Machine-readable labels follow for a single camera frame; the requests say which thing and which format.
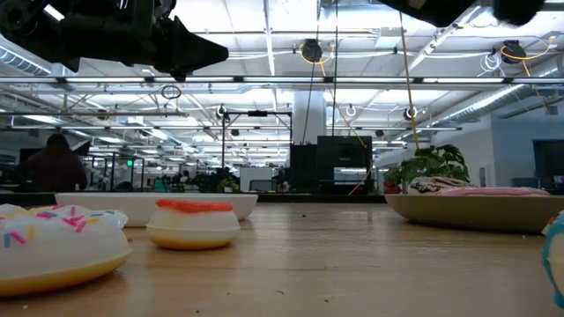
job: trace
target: person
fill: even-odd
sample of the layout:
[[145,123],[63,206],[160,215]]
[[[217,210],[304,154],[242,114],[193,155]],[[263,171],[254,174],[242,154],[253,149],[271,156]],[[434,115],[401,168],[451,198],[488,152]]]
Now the person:
[[71,192],[88,185],[80,157],[73,153],[62,134],[54,134],[47,145],[20,166],[22,174],[40,191]]

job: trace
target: table surface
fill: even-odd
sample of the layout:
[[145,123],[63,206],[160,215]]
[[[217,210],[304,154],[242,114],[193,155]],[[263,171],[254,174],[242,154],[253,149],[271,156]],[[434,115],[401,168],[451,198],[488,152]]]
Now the table surface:
[[258,204],[229,247],[155,247],[0,316],[557,316],[543,239],[412,225],[386,205]]

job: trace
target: donut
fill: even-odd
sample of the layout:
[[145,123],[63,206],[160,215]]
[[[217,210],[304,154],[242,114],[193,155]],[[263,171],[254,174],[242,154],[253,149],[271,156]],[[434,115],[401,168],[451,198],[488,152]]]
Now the donut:
[[553,285],[554,302],[564,308],[564,217],[562,211],[557,218],[551,219],[543,233],[546,235],[543,248],[543,264],[546,274]]
[[441,196],[468,196],[468,195],[488,195],[488,196],[546,196],[548,192],[537,188],[446,188],[441,190]]
[[241,227],[231,203],[159,199],[147,233],[159,247],[204,250],[229,244]]
[[0,206],[0,297],[54,291],[119,268],[131,248],[125,214],[79,206]]
[[418,177],[414,179],[407,189],[409,195],[437,195],[448,188],[471,188],[474,185],[466,181],[446,177]]

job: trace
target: red frosting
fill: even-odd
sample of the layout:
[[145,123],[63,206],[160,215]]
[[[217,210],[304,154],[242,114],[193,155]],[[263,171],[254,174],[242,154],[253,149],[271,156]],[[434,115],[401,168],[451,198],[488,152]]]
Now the red frosting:
[[233,205],[231,203],[208,203],[208,202],[196,202],[196,201],[180,200],[180,199],[159,199],[157,201],[157,206],[161,208],[185,212],[185,213],[233,210]]

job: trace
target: green plant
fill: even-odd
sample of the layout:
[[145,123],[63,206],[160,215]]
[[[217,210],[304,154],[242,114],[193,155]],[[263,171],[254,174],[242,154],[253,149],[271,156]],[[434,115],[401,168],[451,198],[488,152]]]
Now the green plant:
[[221,188],[231,188],[234,192],[239,191],[239,184],[234,179],[223,179],[219,182]]
[[464,156],[452,144],[430,146],[415,151],[415,157],[391,168],[385,175],[386,181],[409,183],[417,177],[441,176],[470,181]]

